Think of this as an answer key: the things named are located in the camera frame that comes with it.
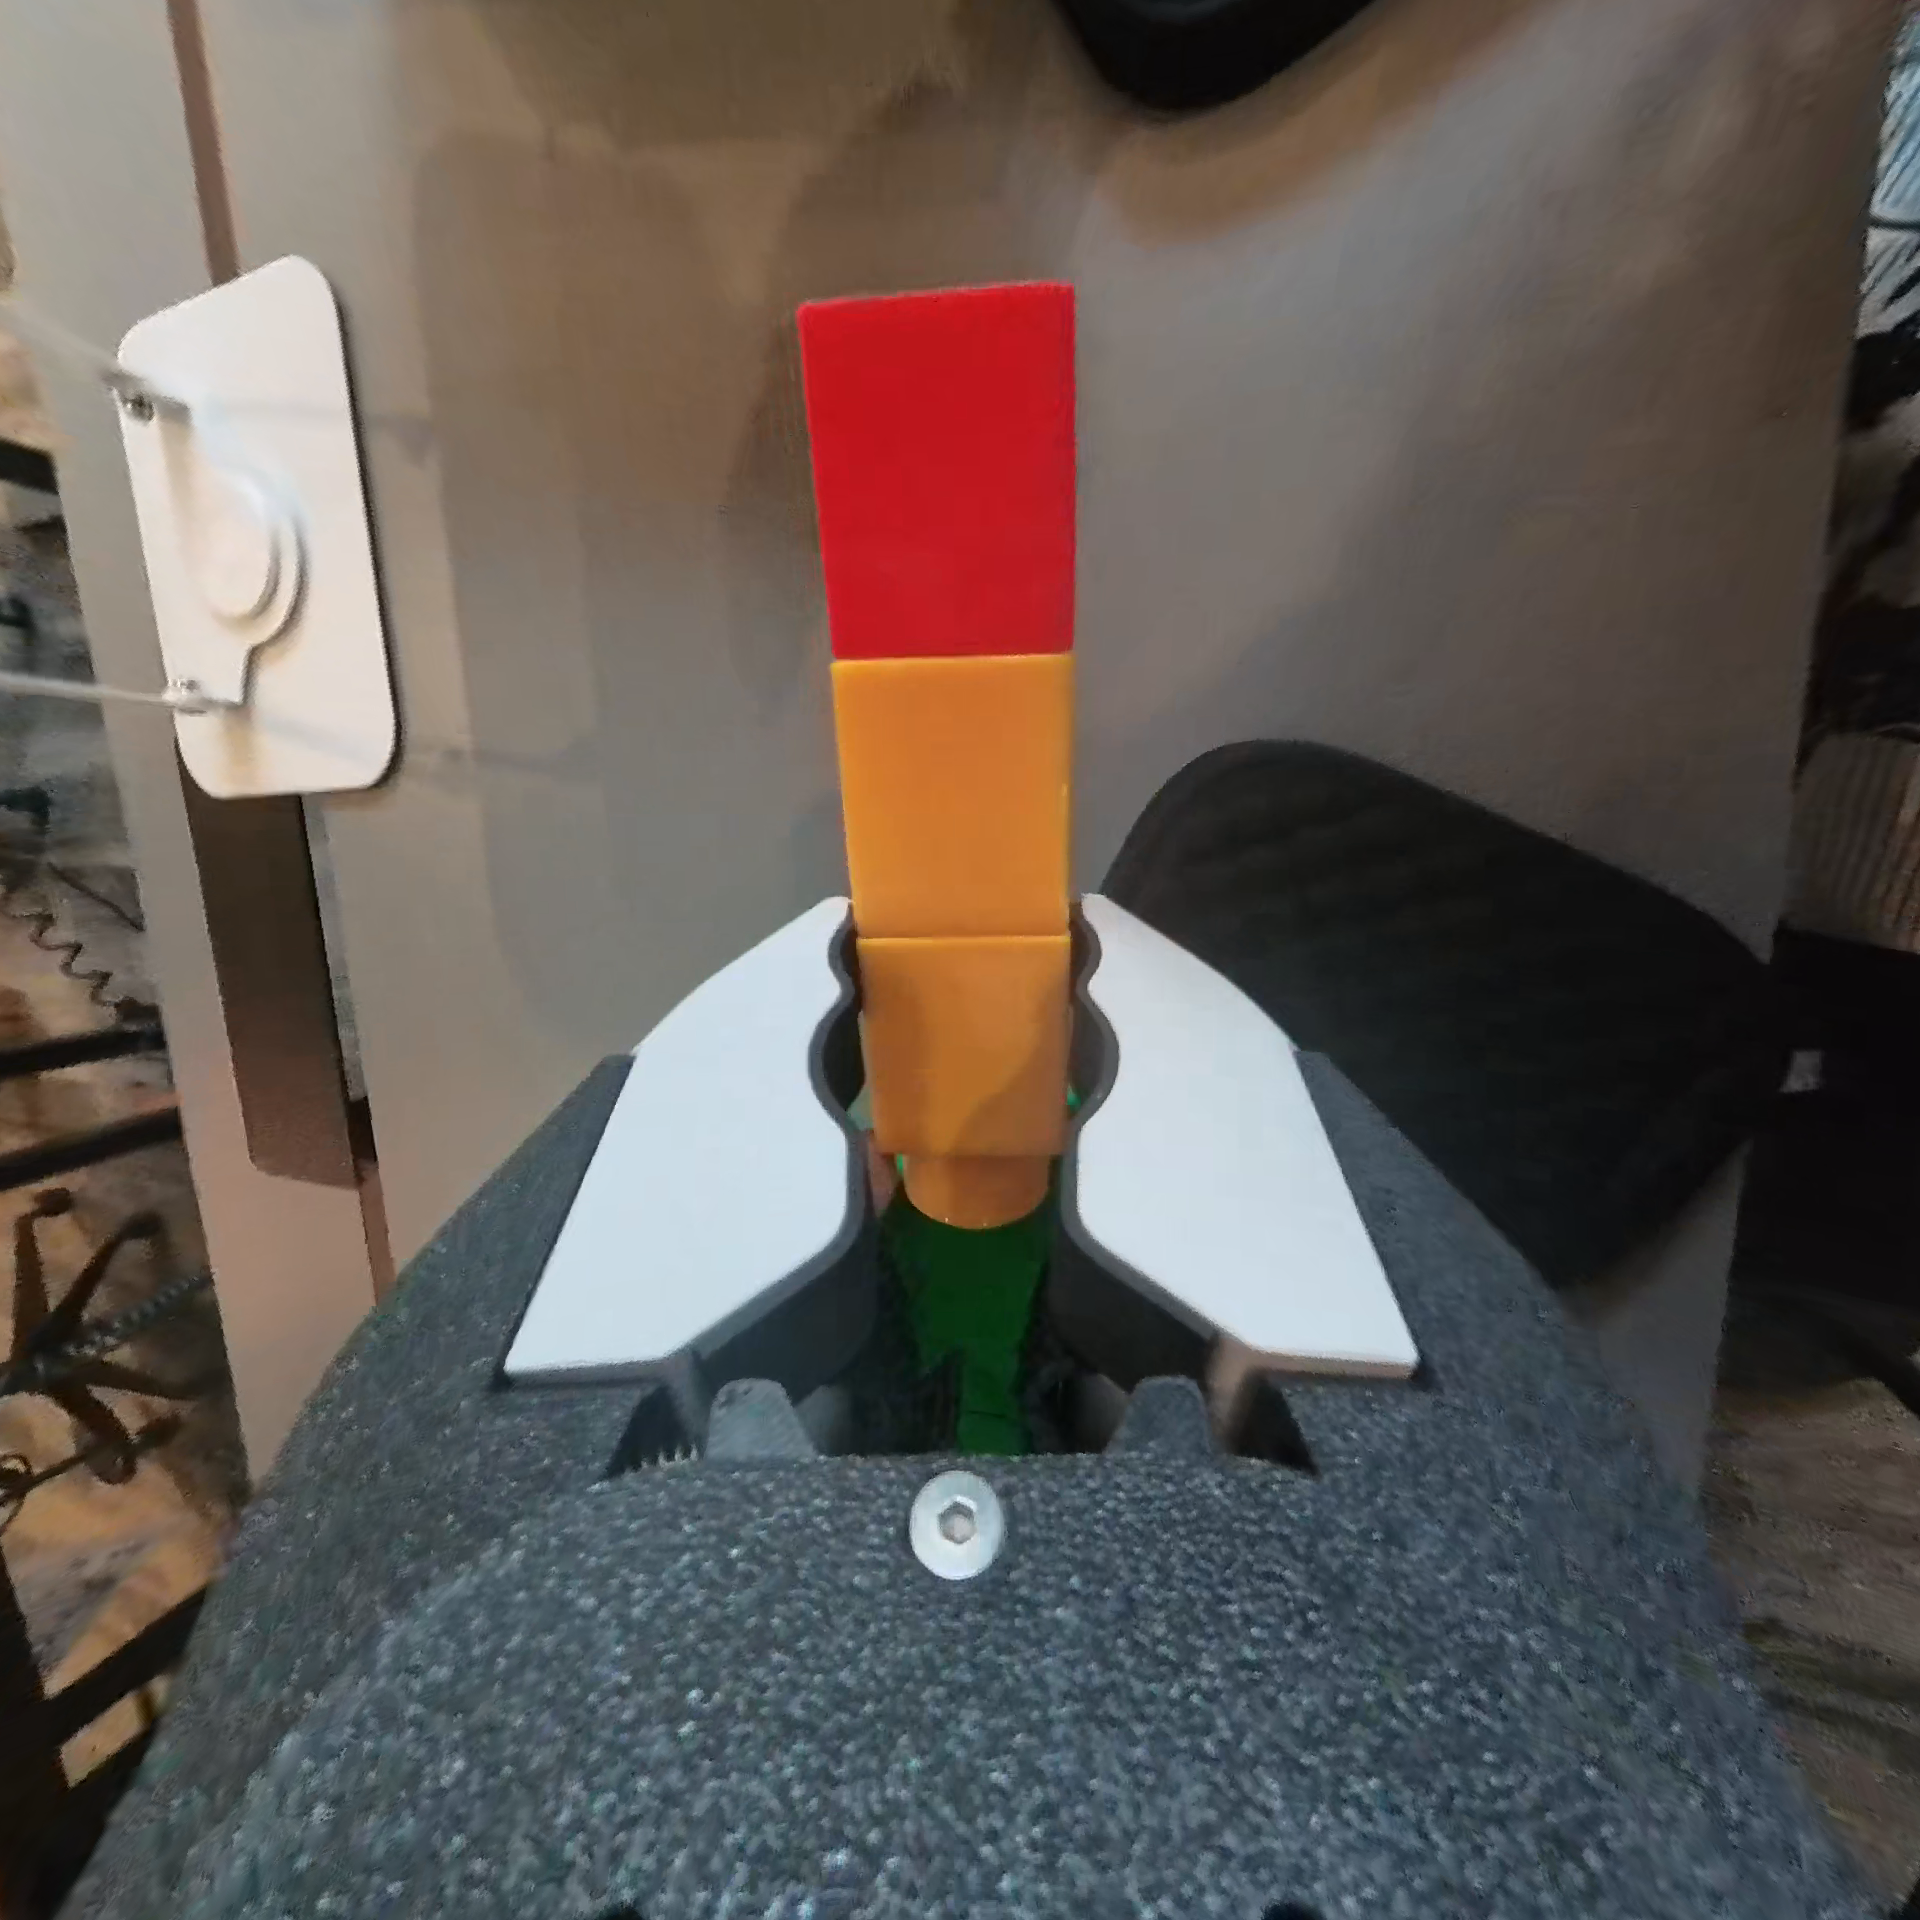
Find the green plastic bin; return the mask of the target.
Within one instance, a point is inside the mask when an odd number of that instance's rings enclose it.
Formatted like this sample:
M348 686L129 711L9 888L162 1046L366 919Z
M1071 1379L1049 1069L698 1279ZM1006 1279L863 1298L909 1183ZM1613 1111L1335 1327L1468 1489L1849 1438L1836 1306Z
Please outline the green plastic bin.
M1077 1370L1044 1307L1055 1159L986 1159L981 1220L924 1211L914 1162L865 1142L883 1266L880 1403L904 1451L1019 1458L1069 1450Z

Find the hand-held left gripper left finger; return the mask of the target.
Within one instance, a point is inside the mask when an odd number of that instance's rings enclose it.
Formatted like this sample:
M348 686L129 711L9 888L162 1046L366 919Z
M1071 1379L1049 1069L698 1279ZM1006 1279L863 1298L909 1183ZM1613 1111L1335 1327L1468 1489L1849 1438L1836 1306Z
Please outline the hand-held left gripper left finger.
M501 1358L505 1379L837 1379L874 1331L852 899L666 1014Z

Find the red mega block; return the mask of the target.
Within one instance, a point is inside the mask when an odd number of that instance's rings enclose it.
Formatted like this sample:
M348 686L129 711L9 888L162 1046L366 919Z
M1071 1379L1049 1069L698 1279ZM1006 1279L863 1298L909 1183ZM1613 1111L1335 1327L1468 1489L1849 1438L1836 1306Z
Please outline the red mega block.
M1065 281L795 309L833 662L1071 650L1076 321Z

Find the black mesh pad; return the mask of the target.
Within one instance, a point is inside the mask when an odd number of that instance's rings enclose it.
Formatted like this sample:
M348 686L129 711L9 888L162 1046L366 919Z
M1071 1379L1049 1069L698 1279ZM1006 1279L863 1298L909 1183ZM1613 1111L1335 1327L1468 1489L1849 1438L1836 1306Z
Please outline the black mesh pad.
M1777 981L1715 918L1333 746L1207 750L1101 894L1331 1062L1553 1288L1668 1228L1786 1080Z
M1369 1L1058 1L1118 98L1159 114L1222 107L1341 34Z

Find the black office chair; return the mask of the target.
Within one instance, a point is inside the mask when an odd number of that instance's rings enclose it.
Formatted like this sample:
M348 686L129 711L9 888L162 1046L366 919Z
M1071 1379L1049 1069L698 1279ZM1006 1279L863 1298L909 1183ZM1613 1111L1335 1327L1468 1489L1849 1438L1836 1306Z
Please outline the black office chair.
M177 1438L181 1407L212 1389L207 1375L174 1381L122 1359L123 1350L212 1292L206 1269L176 1266L174 1235L159 1211L125 1216L87 1252L71 1284L60 1293L50 1292L39 1232L75 1206L69 1188L41 1183L11 1224L11 1315L2 1398L53 1406L74 1439L65 1453L43 1464L33 1464L23 1451L3 1451L3 1527L13 1523L35 1492L65 1476L86 1474L105 1485L132 1481L156 1451ZM128 1306L91 1314L110 1268L132 1246L159 1262L159 1282Z

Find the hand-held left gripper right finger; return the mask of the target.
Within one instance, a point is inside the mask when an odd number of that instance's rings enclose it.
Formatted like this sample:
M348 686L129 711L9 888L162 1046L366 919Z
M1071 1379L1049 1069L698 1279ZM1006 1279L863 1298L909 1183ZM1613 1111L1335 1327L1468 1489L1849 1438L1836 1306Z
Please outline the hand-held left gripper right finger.
M1077 902L1095 1044L1062 1226L1099 1277L1286 1371L1407 1379L1421 1361L1286 1029L1101 894Z

